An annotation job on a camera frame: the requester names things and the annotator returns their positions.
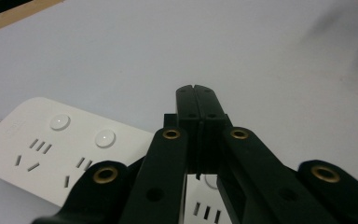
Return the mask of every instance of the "power outlet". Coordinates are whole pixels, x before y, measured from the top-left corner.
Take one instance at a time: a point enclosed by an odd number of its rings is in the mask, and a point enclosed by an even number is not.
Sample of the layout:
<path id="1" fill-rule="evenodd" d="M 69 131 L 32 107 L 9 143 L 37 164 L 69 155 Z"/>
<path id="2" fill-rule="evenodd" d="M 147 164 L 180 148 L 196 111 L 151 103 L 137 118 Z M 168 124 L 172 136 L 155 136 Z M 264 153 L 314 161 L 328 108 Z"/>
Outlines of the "power outlet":
<path id="1" fill-rule="evenodd" d="M 34 98 L 0 123 L 0 178 L 62 206 L 75 182 L 99 161 L 131 165 L 153 134 L 111 119 Z M 230 223 L 215 177 L 189 175 L 185 223 Z"/>

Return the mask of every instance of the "table surface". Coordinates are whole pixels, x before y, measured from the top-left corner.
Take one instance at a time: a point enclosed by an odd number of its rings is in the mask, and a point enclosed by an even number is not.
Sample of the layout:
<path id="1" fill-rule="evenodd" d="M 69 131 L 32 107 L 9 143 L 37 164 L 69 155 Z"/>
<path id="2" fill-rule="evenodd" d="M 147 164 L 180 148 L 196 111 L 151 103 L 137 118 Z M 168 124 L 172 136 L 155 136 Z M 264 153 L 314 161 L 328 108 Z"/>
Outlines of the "table surface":
<path id="1" fill-rule="evenodd" d="M 287 166 L 358 179 L 358 1 L 66 0 L 0 30 L 0 119 L 43 96 L 153 133 L 188 84 Z M 0 180 L 0 223 L 58 209 Z"/>

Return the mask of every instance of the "brass ring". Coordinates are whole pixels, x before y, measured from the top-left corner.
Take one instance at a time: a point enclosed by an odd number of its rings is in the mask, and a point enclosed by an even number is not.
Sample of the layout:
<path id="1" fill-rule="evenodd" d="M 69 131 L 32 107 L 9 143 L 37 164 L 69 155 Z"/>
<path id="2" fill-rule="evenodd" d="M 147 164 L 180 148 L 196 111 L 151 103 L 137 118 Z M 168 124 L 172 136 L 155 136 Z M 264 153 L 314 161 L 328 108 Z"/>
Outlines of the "brass ring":
<path id="1" fill-rule="evenodd" d="M 231 131 L 231 136 L 237 138 L 237 139 L 246 139 L 249 137 L 249 134 L 246 131 L 235 129 Z"/>
<path id="2" fill-rule="evenodd" d="M 164 131 L 162 136 L 164 136 L 166 139 L 176 139 L 176 138 L 180 137 L 180 133 L 178 131 L 176 131 L 175 129 L 169 129 L 169 130 Z"/>
<path id="3" fill-rule="evenodd" d="M 118 175 L 118 170 L 115 167 L 107 166 L 95 172 L 93 179 L 97 184 L 107 184 L 114 181 L 117 175 Z"/>
<path id="4" fill-rule="evenodd" d="M 327 166 L 314 165 L 312 168 L 310 168 L 310 171 L 314 176 L 328 183 L 334 184 L 341 179 L 336 171 L 328 168 Z M 321 173 L 321 171 L 327 172 L 329 175 L 324 175 Z"/>

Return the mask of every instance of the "electrical socket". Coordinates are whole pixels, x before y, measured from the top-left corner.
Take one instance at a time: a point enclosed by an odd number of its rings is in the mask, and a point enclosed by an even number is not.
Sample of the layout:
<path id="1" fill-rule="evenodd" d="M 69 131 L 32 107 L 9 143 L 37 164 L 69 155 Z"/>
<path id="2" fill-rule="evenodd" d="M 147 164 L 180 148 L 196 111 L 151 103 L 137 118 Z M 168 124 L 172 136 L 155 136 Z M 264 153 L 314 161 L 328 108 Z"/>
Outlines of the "electrical socket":
<path id="1" fill-rule="evenodd" d="M 62 206 L 94 163 L 142 158 L 153 134 L 46 98 L 33 98 L 0 123 L 0 178 Z M 185 223 L 230 223 L 212 175 L 189 175 Z"/>

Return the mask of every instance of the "white tabletop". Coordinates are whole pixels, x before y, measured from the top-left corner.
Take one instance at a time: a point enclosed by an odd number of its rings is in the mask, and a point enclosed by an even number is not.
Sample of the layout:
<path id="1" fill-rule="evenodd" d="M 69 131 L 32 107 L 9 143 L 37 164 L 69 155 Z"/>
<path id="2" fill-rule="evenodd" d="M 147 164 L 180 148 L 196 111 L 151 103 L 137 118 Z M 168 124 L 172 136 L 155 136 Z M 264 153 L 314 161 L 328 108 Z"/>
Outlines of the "white tabletop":
<path id="1" fill-rule="evenodd" d="M 187 84 L 287 166 L 358 179 L 358 1 L 65 0 L 0 30 L 0 119 L 44 96 L 155 132 Z M 58 209 L 0 180 L 0 223 Z"/>

